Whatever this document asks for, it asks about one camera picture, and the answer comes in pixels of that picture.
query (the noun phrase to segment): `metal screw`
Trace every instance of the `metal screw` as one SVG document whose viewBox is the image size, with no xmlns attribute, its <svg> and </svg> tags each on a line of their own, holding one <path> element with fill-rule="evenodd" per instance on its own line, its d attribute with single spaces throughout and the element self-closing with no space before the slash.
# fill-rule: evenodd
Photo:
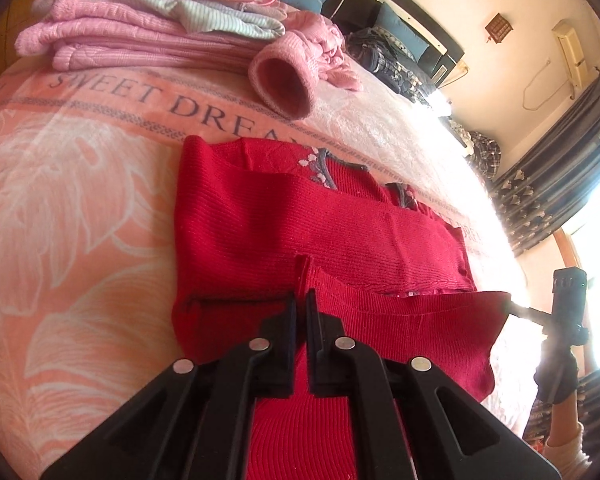
<svg viewBox="0 0 600 480">
<path fill-rule="evenodd" d="M 255 352 L 262 352 L 269 348 L 269 340 L 263 337 L 257 337 L 249 341 L 249 348 Z"/>
<path fill-rule="evenodd" d="M 178 359 L 173 364 L 173 371 L 177 374 L 188 374 L 194 368 L 194 364 L 192 361 L 188 359 Z"/>
<path fill-rule="evenodd" d="M 336 339 L 336 347 L 340 350 L 351 350 L 356 342 L 350 337 L 339 337 Z"/>
<path fill-rule="evenodd" d="M 427 372 L 431 370 L 431 361 L 426 357 L 414 357 L 411 360 L 411 367 L 419 372 Z"/>
</svg>

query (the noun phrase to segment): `cable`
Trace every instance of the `cable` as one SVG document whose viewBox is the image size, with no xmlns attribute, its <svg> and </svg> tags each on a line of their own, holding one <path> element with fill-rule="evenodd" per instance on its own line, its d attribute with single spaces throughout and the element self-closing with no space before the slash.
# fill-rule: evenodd
<svg viewBox="0 0 600 480">
<path fill-rule="evenodd" d="M 547 68 L 549 65 L 551 65 L 551 60 L 547 59 L 546 63 L 544 64 L 544 66 L 538 70 L 538 72 L 536 72 L 536 75 L 533 76 L 531 78 L 531 81 L 529 82 L 528 85 L 525 86 L 525 89 L 522 91 L 522 107 L 525 110 L 528 110 L 529 112 L 537 112 L 540 108 L 542 108 L 545 104 L 547 104 L 551 98 L 553 96 L 555 96 L 561 89 L 563 86 L 565 86 L 568 82 L 569 79 L 567 79 L 567 81 L 565 81 L 564 83 L 562 83 L 560 86 L 558 86 L 557 89 L 555 89 L 555 92 L 552 93 L 547 99 L 545 99 L 544 101 L 542 101 L 537 107 L 535 108 L 528 108 L 527 106 L 525 106 L 525 101 L 526 101 L 526 91 L 529 90 L 529 87 L 534 83 L 534 81 L 536 80 L 536 78 L 538 78 L 538 76 L 544 71 L 545 68 Z"/>
</svg>

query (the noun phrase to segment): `gray trim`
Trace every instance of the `gray trim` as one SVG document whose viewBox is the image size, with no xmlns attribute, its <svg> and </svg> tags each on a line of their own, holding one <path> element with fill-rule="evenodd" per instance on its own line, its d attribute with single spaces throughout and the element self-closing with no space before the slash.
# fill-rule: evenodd
<svg viewBox="0 0 600 480">
<path fill-rule="evenodd" d="M 333 155 L 333 153 L 331 153 L 329 150 L 326 150 L 326 151 L 327 151 L 327 156 L 329 158 L 332 158 L 338 164 L 342 164 L 346 168 L 351 168 L 353 170 L 366 171 L 367 173 L 369 172 L 369 167 L 366 166 L 365 164 L 358 164 L 356 162 L 347 162 L 346 160 L 342 160 L 341 158 Z"/>
<path fill-rule="evenodd" d="M 316 159 L 316 165 L 325 177 L 324 183 L 329 186 L 331 189 L 338 189 L 336 183 L 333 181 L 333 177 L 331 177 L 331 173 L 329 173 L 329 168 L 327 168 L 327 155 L 329 155 L 329 150 L 326 148 L 318 148 L 318 157 Z"/>
<path fill-rule="evenodd" d="M 403 209 L 407 207 L 407 197 L 404 194 L 404 185 L 401 182 L 389 182 L 385 184 L 385 187 L 395 187 L 395 190 L 398 192 L 398 202 L 399 206 Z"/>
</svg>

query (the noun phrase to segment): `curtain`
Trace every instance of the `curtain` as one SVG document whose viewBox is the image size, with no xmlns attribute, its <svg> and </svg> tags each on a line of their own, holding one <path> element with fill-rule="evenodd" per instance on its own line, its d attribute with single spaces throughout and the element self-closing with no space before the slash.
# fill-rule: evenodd
<svg viewBox="0 0 600 480">
<path fill-rule="evenodd" d="M 600 182 L 600 76 L 491 187 L 518 256 L 560 228 Z"/>
</svg>

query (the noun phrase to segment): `wire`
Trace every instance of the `wire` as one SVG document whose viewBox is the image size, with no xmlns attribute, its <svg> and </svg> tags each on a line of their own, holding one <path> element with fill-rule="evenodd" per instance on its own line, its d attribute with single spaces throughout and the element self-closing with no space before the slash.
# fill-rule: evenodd
<svg viewBox="0 0 600 480">
<path fill-rule="evenodd" d="M 455 83 L 456 81 L 460 81 L 464 76 L 466 76 L 469 73 L 469 69 L 465 70 L 464 73 L 460 76 L 460 77 L 456 77 L 455 79 L 451 80 L 451 81 L 447 81 L 446 83 L 444 83 L 443 85 L 440 85 L 438 87 L 438 90 L 442 90 L 445 86 L 449 86 L 451 83 Z"/>
<path fill-rule="evenodd" d="M 565 86 L 568 82 L 569 79 L 567 79 L 567 81 L 565 81 L 564 83 L 562 83 L 560 86 L 558 86 L 557 89 L 555 89 L 555 92 L 552 93 L 547 99 L 545 99 L 544 101 L 542 101 L 538 106 L 534 107 L 534 108 L 529 108 L 527 106 L 525 106 L 525 101 L 526 101 L 526 91 L 529 90 L 529 87 L 534 83 L 534 81 L 536 80 L 536 78 L 538 78 L 538 76 L 544 71 L 545 68 L 547 68 L 549 65 L 551 65 L 551 60 L 547 59 L 546 63 L 544 64 L 544 66 L 538 70 L 538 72 L 536 72 L 536 75 L 533 76 L 531 78 L 531 81 L 529 81 L 529 84 L 527 86 L 525 86 L 525 89 L 522 91 L 522 107 L 525 110 L 528 110 L 529 112 L 537 112 L 540 108 L 542 108 L 545 104 L 547 104 L 552 97 L 554 97 L 561 89 L 563 86 Z"/>
</svg>

